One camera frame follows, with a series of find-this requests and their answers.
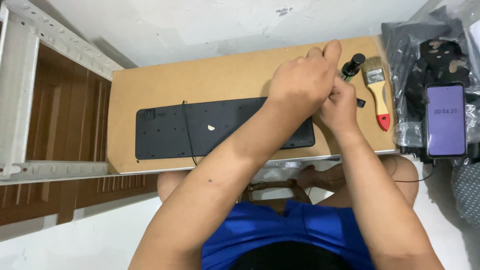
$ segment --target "paint brush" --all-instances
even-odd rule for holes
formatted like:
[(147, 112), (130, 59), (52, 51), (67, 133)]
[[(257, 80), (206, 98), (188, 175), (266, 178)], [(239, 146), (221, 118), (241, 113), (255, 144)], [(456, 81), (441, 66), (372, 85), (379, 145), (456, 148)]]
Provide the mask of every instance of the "paint brush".
[(370, 90), (375, 99), (375, 113), (377, 122), (383, 131), (387, 131), (390, 126), (390, 114), (384, 100), (385, 76), (382, 69), (382, 61), (379, 56), (367, 58), (361, 66), (365, 85)]

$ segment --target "forearm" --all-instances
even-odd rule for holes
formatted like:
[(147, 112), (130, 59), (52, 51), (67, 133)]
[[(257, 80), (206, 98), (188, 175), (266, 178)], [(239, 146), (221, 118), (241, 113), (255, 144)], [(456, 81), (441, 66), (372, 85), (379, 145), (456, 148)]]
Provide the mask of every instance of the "forearm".
[(192, 170), (158, 210), (139, 248), (147, 243), (173, 252), (200, 248), (253, 176), (306, 119), (283, 106), (290, 105), (267, 100)]
[(337, 136), (355, 218), (371, 254), (432, 253), (417, 215), (359, 130)]

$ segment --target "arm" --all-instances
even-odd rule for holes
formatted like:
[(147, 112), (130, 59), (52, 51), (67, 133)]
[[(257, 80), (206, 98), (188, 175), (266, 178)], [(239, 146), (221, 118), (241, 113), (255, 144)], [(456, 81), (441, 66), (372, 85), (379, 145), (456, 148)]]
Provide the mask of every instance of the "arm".
[(327, 98), (341, 48), (282, 64), (262, 108), (179, 184), (148, 225), (129, 269), (200, 269), (203, 243), (258, 170)]
[(353, 211), (378, 269), (443, 269), (417, 215), (360, 131), (355, 88), (336, 79), (320, 116), (332, 130)]

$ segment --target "phone screen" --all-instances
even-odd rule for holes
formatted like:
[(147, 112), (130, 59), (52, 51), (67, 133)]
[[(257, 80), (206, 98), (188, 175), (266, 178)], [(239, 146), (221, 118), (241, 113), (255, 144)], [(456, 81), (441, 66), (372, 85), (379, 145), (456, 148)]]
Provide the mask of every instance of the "phone screen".
[(428, 152), (430, 156), (465, 154), (463, 86), (427, 88)]

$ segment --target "wooden desk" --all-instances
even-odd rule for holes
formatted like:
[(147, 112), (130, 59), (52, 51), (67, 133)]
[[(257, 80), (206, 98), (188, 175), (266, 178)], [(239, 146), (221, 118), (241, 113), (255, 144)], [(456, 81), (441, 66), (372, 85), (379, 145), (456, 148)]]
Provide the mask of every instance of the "wooden desk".
[[(366, 57), (379, 55), (374, 37), (341, 40), (340, 69), (355, 53)], [(239, 98), (267, 97), (270, 79), (277, 67), (298, 56), (305, 56), (312, 46), (323, 48), (326, 42), (288, 48), (253, 51), (194, 61), (116, 71), (108, 110), (109, 172), (145, 172), (191, 168), (191, 158), (140, 160), (135, 157), (135, 114), (139, 109)], [(387, 78), (385, 93), (392, 123), (388, 132), (380, 129), (375, 118), (374, 101), (361, 74), (351, 81), (357, 97), (366, 101), (358, 108), (360, 128), (375, 151), (394, 151), (393, 105)], [(314, 117), (316, 143), (313, 147), (278, 151), (272, 160), (317, 160), (340, 154), (331, 132)]]

